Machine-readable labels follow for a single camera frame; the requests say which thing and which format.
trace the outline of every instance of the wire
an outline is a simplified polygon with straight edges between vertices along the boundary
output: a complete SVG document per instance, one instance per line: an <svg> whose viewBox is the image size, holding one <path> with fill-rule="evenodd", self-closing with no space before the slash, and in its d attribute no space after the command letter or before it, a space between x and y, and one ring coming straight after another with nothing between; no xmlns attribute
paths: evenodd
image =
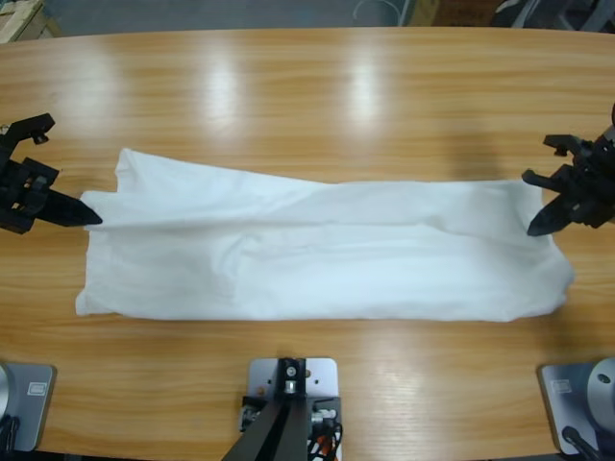
<svg viewBox="0 0 615 461"><path fill-rule="evenodd" d="M361 0L360 2L357 3L357 5L355 6L355 9L353 10L353 19L354 20L357 20L358 10L363 6L363 4L365 4L367 2L380 2L380 3L384 3L385 5L388 5L393 10L395 10L395 14L397 14L397 23L398 24L401 23L401 21L402 21L402 12L400 12L400 9L397 8L397 6L394 3L389 2L389 0Z"/></svg>
<svg viewBox="0 0 615 461"><path fill-rule="evenodd" d="M339 449L342 443L343 435L344 429L340 423L335 423L325 428L320 434L314 434L307 448L307 459L309 461L315 461L316 459L335 461L337 449Z"/></svg>

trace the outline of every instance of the white towel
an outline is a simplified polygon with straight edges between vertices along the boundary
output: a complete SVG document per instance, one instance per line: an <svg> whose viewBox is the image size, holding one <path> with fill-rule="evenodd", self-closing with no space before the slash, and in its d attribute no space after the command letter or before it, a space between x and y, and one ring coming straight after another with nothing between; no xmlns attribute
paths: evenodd
<svg viewBox="0 0 615 461"><path fill-rule="evenodd" d="M324 184L124 149L83 200L80 315L163 320L510 321L565 302L573 270L526 228L519 181Z"/></svg>

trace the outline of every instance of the wooden table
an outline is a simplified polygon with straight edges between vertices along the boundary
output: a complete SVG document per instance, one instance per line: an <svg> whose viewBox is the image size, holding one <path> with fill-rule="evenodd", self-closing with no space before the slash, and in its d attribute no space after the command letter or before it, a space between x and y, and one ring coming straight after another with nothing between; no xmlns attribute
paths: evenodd
<svg viewBox="0 0 615 461"><path fill-rule="evenodd" d="M73 195L113 190L123 146L323 182L515 179L561 163L546 133L606 128L614 49L489 29L60 38L0 47L0 114L53 114L51 141L16 157ZM218 460L250 360L289 354L337 360L349 460L553 452L536 367L615 354L615 229L556 240L577 281L548 317L164 323L76 317L87 234L38 222L0 232L0 358L58 368L46 450Z"/></svg>

